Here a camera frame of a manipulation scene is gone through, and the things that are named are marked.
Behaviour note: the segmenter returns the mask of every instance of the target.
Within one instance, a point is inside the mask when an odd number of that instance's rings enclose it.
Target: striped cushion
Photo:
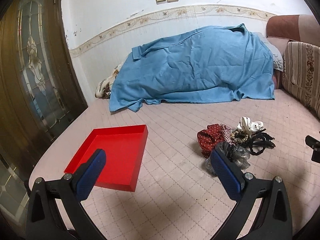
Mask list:
[[[282,84],[285,90],[320,118],[320,49],[304,42],[289,42],[284,53]]]

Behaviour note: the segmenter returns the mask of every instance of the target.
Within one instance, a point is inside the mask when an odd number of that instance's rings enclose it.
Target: pink cushion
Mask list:
[[[300,41],[320,47],[320,25],[313,15],[299,16]]]
[[[284,57],[285,48],[287,47],[288,39],[268,37],[267,40],[280,51],[281,56]]]

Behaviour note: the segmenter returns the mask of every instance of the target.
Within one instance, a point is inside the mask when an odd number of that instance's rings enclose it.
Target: blue gripper pad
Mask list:
[[[241,185],[241,182],[237,179],[230,167],[225,163],[225,161],[222,159],[222,157],[216,150],[213,150],[211,152],[210,161],[212,168],[217,174],[219,180],[221,181],[229,198],[235,201],[239,201],[241,199],[241,190],[243,189],[244,185]]]
[[[76,182],[76,199],[80,202],[88,198],[94,184],[96,183],[104,165],[106,165],[107,157],[104,150],[97,149],[90,159],[84,163],[87,166],[85,171],[81,171],[79,178],[76,178],[77,171],[75,172]]]

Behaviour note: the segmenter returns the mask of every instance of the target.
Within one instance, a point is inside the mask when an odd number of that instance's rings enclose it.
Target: floral wallpaper border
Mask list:
[[[259,19],[268,21],[275,14],[260,11],[256,9],[231,6],[231,5],[218,5],[218,4],[207,4],[207,5],[192,5],[176,7],[167,10],[161,10],[143,16],[139,16],[128,21],[122,22],[110,29],[103,31],[92,39],[86,41],[79,47],[71,49],[70,55],[72,58],[78,57],[80,54],[88,51],[89,49],[97,46],[98,44],[110,40],[111,38],[118,36],[128,31],[154,24],[163,21],[179,19],[179,18],[193,18],[201,16],[239,16],[246,18]]]

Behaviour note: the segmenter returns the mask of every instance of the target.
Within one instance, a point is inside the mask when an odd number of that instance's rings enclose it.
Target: sofa cushion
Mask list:
[[[267,36],[300,41],[299,15],[271,17],[267,23]]]
[[[279,50],[281,56],[284,57],[285,48],[287,47],[289,40],[275,37],[268,37],[267,40],[274,45]]]
[[[299,16],[300,41],[320,47],[320,25],[313,15]]]
[[[284,59],[284,89],[320,118],[320,48],[289,42]]]

